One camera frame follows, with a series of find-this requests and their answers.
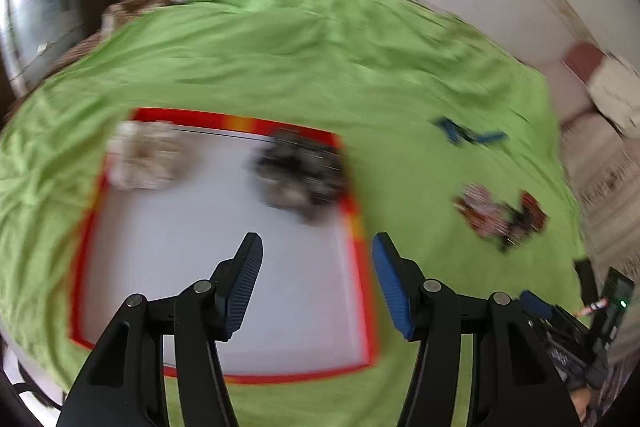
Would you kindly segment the red polka dot scrunchie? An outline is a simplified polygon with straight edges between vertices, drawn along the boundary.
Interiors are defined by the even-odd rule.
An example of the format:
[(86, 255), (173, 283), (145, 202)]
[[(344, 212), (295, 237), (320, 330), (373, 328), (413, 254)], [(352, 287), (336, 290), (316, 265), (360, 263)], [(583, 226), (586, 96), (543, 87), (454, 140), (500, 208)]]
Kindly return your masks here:
[(520, 245), (530, 236), (541, 233), (547, 221), (537, 199), (528, 192), (522, 192), (520, 207), (506, 206), (508, 219), (506, 228), (500, 234), (500, 251), (506, 253), (510, 248)]

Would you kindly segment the red plaid scrunchie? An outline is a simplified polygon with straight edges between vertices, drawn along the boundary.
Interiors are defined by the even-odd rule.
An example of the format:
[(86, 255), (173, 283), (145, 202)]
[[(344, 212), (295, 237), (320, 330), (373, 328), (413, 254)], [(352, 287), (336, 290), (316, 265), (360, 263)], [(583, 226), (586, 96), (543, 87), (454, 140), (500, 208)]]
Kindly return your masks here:
[(494, 239), (508, 231), (506, 206), (497, 202), (483, 185), (467, 185), (462, 194), (454, 198), (454, 208), (482, 239)]

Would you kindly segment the white cherry scrunchie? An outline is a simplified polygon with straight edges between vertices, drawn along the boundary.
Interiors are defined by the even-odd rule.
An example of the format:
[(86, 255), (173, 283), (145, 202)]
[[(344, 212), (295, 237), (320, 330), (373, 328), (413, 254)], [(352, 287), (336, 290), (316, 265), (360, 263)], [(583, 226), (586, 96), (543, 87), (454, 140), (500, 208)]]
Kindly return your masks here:
[(166, 121), (126, 120), (107, 145), (106, 177), (122, 191), (159, 190), (186, 169), (181, 133)]

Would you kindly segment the dark floral scrunchie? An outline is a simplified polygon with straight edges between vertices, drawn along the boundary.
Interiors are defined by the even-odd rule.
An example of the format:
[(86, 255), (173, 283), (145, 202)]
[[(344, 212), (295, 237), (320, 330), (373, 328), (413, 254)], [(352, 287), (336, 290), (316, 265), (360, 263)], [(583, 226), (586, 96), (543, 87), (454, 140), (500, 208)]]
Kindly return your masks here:
[(347, 185), (336, 147), (283, 128), (252, 160), (252, 173), (268, 206), (293, 211), (306, 223), (318, 221)]

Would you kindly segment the red tray box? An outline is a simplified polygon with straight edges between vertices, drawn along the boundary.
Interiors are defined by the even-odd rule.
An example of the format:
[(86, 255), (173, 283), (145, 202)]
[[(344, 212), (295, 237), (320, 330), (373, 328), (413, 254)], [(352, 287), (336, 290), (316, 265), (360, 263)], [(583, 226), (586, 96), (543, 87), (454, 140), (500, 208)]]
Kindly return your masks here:
[(292, 383), (372, 365), (378, 329), (354, 193), (306, 223), (265, 204), (250, 170), (277, 122), (160, 107), (131, 117), (171, 124), (186, 167), (159, 190), (122, 191), (99, 176), (75, 260), (70, 338), (91, 348), (128, 296), (178, 294), (255, 232), (262, 267), (239, 332), (219, 348), (228, 380)]

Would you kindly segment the green bed sheet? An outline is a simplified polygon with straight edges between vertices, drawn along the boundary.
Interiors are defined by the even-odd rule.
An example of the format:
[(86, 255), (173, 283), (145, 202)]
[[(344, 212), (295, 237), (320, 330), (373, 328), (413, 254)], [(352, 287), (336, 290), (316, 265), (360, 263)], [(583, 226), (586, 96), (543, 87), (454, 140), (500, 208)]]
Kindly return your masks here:
[[(544, 76), (457, 17), (410, 0), (186, 0), (129, 23), (46, 80), (1, 135), (1, 321), (62, 388), (87, 352), (70, 340), (70, 269), (114, 127), (166, 106), (341, 135), (363, 219), (466, 295), (538, 296), (574, 310), (585, 251)], [(490, 145), (451, 144), (433, 121)], [(454, 208), (469, 184), (539, 202), (541, 233), (506, 253)]]

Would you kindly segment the striped sofa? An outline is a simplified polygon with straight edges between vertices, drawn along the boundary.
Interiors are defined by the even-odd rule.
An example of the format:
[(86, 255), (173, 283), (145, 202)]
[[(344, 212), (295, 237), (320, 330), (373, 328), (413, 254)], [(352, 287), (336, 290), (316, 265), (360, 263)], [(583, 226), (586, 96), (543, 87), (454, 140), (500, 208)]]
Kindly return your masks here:
[(605, 54), (613, 53), (581, 42), (538, 67), (561, 127), (561, 161), (582, 215), (598, 289), (611, 268), (639, 282), (639, 138), (620, 134), (587, 89)]

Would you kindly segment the white patterned pillow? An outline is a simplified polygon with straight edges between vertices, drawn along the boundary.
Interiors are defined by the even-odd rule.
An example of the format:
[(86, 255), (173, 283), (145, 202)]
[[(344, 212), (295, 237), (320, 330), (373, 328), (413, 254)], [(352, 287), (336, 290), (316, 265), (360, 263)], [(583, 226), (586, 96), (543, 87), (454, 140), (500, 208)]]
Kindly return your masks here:
[(640, 80), (638, 70), (628, 61), (605, 54), (590, 77), (587, 89), (598, 111), (623, 136), (639, 138)]

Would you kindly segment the brown patterned blanket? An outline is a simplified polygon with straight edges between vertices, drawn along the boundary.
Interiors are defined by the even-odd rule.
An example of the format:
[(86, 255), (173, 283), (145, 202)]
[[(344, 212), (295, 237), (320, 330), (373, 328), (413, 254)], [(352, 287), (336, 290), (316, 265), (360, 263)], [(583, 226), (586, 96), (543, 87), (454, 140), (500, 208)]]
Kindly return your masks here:
[(126, 0), (109, 5), (102, 13), (101, 27), (91, 36), (81, 40), (65, 52), (46, 72), (44, 78), (49, 78), (61, 70), (91, 53), (103, 41), (107, 40), (136, 18), (165, 6), (179, 4), (177, 0)]

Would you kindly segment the stained glass door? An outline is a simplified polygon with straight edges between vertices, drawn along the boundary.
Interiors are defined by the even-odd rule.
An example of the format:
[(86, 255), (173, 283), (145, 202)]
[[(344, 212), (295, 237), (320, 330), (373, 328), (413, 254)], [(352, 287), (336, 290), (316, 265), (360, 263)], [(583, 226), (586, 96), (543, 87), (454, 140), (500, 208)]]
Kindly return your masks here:
[(79, 0), (1, 0), (2, 62), (17, 98), (84, 35)]

